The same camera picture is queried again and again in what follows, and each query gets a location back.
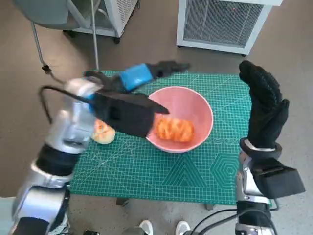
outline white sneaker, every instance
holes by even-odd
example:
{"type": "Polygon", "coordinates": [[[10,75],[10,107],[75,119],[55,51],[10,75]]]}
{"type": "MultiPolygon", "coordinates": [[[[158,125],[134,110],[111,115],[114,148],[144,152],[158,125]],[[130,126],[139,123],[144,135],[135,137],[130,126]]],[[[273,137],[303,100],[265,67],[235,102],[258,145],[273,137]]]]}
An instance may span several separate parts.
{"type": "Polygon", "coordinates": [[[175,235],[183,235],[190,230],[190,226],[186,221],[180,221],[176,226],[175,235]]]}
{"type": "Polygon", "coordinates": [[[141,227],[146,234],[153,235],[152,223],[149,220],[142,221],[139,227],[141,227]]]}

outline black wrist cuff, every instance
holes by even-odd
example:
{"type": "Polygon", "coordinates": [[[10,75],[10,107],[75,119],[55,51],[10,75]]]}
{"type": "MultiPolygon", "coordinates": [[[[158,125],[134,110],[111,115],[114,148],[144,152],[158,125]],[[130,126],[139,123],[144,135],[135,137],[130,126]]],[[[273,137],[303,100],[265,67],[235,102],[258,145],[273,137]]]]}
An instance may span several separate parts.
{"type": "Polygon", "coordinates": [[[264,152],[264,151],[257,151],[257,150],[253,150],[250,149],[246,143],[245,140],[247,138],[241,138],[239,145],[240,148],[247,153],[247,155],[249,157],[251,157],[254,160],[263,160],[264,158],[274,158],[274,159],[278,159],[280,157],[280,155],[282,154],[282,146],[280,146],[280,144],[275,143],[275,150],[271,151],[271,152],[264,152]]]}

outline bread roll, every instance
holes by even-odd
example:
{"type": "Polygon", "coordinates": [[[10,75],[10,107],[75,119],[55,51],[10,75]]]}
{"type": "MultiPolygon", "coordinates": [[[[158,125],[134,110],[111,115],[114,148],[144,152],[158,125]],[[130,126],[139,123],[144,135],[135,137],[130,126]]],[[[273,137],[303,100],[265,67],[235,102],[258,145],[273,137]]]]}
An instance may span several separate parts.
{"type": "Polygon", "coordinates": [[[99,144],[109,144],[114,140],[114,137],[114,129],[97,119],[94,125],[92,139],[99,144]]]}
{"type": "Polygon", "coordinates": [[[194,125],[190,121],[162,116],[156,121],[155,133],[164,140],[189,142],[194,137],[194,125]]]}

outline gray floor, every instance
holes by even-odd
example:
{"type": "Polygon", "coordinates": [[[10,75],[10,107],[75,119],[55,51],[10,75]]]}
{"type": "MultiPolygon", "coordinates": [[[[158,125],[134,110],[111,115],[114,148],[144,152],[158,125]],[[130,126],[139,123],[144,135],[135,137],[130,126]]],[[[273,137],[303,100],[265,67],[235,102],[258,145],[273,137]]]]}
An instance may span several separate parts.
{"type": "MultiPolygon", "coordinates": [[[[271,71],[291,101],[290,118],[279,142],[281,161],[299,170],[307,192],[284,198],[273,214],[280,234],[313,234],[313,26],[311,0],[284,0],[272,10],[249,60],[271,71]]],[[[100,64],[104,70],[122,70],[140,62],[165,59],[188,61],[194,71],[237,73],[242,57],[234,54],[175,46],[178,0],[142,0],[127,25],[119,45],[99,38],[100,64]]],[[[9,0],[0,2],[0,196],[13,196],[29,162],[36,157],[49,125],[37,99],[42,84],[53,83],[40,69],[29,22],[9,0]]],[[[46,61],[64,80],[94,68],[92,37],[65,37],[60,31],[39,28],[46,61]]],[[[50,96],[56,110],[59,97],[50,96]]],[[[73,195],[70,218],[76,234],[94,229],[117,235],[124,228],[150,219],[155,234],[174,234],[185,219],[194,226],[208,212],[200,204],[132,200],[121,208],[103,197],[73,195]]],[[[234,223],[212,234],[233,234],[234,223]]]]}

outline chair leg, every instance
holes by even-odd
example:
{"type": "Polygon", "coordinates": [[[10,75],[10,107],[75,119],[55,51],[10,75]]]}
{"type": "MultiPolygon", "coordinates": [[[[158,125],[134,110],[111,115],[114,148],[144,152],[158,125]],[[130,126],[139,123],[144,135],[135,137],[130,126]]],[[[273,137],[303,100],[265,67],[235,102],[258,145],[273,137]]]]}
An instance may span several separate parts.
{"type": "Polygon", "coordinates": [[[91,2],[91,18],[92,18],[92,36],[93,36],[94,57],[96,60],[96,69],[99,70],[98,43],[97,43],[96,24],[95,24],[95,12],[94,12],[93,0],[90,0],[90,2],[91,2]]]}
{"type": "Polygon", "coordinates": [[[32,28],[32,30],[33,30],[33,34],[34,34],[34,38],[35,38],[35,43],[36,43],[36,47],[37,47],[37,52],[38,52],[38,55],[39,55],[39,59],[40,59],[40,62],[43,64],[42,69],[43,69],[45,72],[50,72],[51,69],[50,69],[49,65],[47,65],[47,64],[45,63],[44,58],[43,58],[43,54],[42,54],[41,49],[40,49],[38,34],[37,34],[37,30],[36,30],[36,27],[35,27],[34,22],[31,22],[31,28],[32,28]]]}

